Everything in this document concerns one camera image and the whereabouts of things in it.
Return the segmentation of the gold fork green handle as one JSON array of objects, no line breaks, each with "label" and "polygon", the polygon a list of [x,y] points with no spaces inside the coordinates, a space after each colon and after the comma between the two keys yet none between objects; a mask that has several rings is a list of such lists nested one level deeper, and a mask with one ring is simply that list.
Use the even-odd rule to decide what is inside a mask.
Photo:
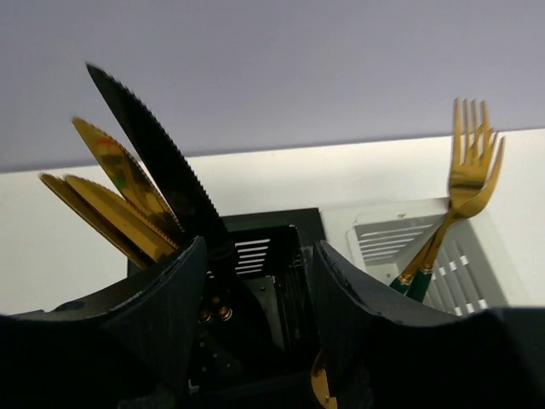
[{"label": "gold fork green handle", "polygon": [[[478,106],[481,107],[481,117],[477,113]],[[423,300],[439,247],[449,227],[476,215],[466,203],[485,186],[495,144],[496,136],[490,127],[486,103],[455,99],[447,214],[404,271],[393,279],[391,288],[415,301]]]},{"label": "gold fork green handle", "polygon": [[504,139],[481,124],[473,133],[453,135],[449,175],[449,209],[439,228],[405,271],[411,282],[406,296],[421,302],[432,278],[433,264],[448,229],[461,220],[477,216],[489,203],[502,168]]}]

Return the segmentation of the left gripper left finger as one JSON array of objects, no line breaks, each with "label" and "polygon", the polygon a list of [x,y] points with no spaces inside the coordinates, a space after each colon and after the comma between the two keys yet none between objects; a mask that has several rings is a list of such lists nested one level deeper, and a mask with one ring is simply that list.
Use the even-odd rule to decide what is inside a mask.
[{"label": "left gripper left finger", "polygon": [[54,310],[4,315],[2,407],[139,407],[180,396],[206,272],[199,237]]}]

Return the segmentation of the gold knife green handle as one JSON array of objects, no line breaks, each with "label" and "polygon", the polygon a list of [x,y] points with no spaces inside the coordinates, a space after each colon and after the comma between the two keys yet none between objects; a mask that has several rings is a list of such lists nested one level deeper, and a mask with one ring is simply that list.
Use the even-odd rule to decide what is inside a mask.
[{"label": "gold knife green handle", "polygon": [[41,173],[40,181],[139,268],[173,254],[178,245],[110,189],[75,176]]},{"label": "gold knife green handle", "polygon": [[79,117],[73,117],[72,124],[121,195],[170,239],[183,239],[184,229],[152,180],[125,147]]}]

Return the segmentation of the black knife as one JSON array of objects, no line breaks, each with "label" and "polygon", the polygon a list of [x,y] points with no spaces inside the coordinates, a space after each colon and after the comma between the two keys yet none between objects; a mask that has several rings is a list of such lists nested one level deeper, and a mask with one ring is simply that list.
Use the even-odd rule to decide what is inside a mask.
[{"label": "black knife", "polygon": [[89,62],[86,67],[178,221],[187,232],[205,238],[213,267],[233,269],[233,240],[181,150],[130,89],[100,67]]}]

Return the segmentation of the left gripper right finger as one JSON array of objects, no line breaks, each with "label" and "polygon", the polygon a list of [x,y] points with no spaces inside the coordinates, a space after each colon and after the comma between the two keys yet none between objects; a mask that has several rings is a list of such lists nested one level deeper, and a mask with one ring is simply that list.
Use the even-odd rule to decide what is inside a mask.
[{"label": "left gripper right finger", "polygon": [[324,241],[313,304],[330,392],[341,408],[541,408],[544,311],[466,317],[401,295]]}]

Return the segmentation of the gold spoon green handle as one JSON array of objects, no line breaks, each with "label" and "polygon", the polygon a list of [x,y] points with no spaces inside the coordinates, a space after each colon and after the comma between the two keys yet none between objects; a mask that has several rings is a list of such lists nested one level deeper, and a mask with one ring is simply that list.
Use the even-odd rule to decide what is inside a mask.
[{"label": "gold spoon green handle", "polygon": [[330,395],[327,372],[324,363],[324,351],[319,350],[311,370],[311,385],[314,396],[325,409],[337,409],[336,397]]}]

